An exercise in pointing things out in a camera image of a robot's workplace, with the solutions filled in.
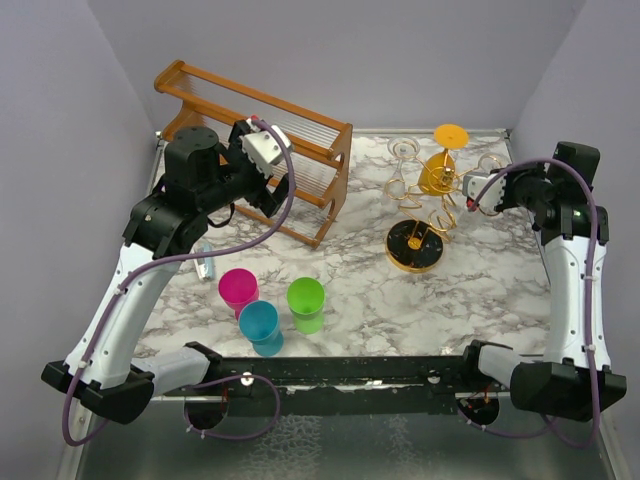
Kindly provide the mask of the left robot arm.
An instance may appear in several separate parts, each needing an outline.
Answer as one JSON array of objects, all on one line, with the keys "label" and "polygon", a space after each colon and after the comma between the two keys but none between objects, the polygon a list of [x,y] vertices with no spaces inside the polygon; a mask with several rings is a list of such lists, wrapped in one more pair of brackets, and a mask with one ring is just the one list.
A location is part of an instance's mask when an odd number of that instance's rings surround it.
[{"label": "left robot arm", "polygon": [[137,361],[134,351],[165,287],[213,227],[211,214],[243,200],[282,225],[295,190],[293,143],[258,117],[234,123],[226,142],[203,126],[178,130],[164,145],[164,173],[131,210],[110,285],[90,325],[42,380],[111,422],[129,424],[150,400],[190,386],[206,395],[220,385],[217,355],[190,342]]}]

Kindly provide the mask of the pink plastic wine glass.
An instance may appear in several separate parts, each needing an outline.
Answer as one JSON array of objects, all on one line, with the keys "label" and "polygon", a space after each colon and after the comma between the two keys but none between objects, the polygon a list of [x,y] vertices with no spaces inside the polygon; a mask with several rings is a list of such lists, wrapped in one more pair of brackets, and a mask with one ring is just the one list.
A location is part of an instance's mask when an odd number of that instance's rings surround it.
[{"label": "pink plastic wine glass", "polygon": [[259,286],[252,272],[243,268],[235,268],[222,275],[218,282],[218,293],[225,304],[239,319],[246,305],[259,299]]}]

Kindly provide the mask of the yellow plastic wine glass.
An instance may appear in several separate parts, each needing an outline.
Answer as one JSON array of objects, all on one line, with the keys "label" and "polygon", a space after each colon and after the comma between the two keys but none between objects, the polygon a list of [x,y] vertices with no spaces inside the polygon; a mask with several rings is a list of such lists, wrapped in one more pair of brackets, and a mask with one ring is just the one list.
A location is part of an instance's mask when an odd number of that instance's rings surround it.
[{"label": "yellow plastic wine glass", "polygon": [[418,188],[425,195],[444,196],[453,190],[456,179],[456,165],[451,151],[464,148],[469,142],[469,135],[459,125],[443,124],[435,129],[433,136],[441,151],[423,164]]}]

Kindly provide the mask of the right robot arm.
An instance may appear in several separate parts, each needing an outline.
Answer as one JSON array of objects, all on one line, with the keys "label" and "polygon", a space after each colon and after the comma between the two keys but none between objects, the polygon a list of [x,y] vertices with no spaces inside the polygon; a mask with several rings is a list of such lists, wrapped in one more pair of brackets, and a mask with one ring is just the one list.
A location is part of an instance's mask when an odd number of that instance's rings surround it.
[{"label": "right robot arm", "polygon": [[579,422],[597,419],[626,394],[626,378],[613,373],[604,339],[600,276],[609,221],[592,194],[599,162],[597,148],[561,141],[549,160],[464,176],[469,210],[502,213],[521,207],[532,214],[551,291],[542,359],[474,341],[459,367],[467,389],[481,391],[497,381],[516,408]]}]

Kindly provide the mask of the green plastic wine glass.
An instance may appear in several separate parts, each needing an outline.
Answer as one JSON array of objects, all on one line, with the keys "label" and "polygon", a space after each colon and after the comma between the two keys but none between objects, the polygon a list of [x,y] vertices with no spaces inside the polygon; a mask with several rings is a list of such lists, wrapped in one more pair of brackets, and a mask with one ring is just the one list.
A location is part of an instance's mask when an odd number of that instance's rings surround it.
[{"label": "green plastic wine glass", "polygon": [[325,290],[310,277],[294,280],[287,290],[287,304],[296,329],[303,334],[314,334],[324,324]]}]

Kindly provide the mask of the clear wine glass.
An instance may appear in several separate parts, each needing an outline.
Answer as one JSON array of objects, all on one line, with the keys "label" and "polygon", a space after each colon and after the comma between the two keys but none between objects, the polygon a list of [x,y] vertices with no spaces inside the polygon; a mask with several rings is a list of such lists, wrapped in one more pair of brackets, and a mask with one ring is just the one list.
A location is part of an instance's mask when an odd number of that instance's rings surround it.
[{"label": "clear wine glass", "polygon": [[494,170],[504,168],[508,163],[508,159],[498,153],[483,154],[476,164],[475,173],[490,174]]},{"label": "clear wine glass", "polygon": [[404,163],[415,160],[421,147],[418,141],[412,137],[394,137],[388,141],[387,150],[395,162],[395,170],[384,185],[382,205],[387,210],[394,210],[406,196],[406,183],[403,175]]}]

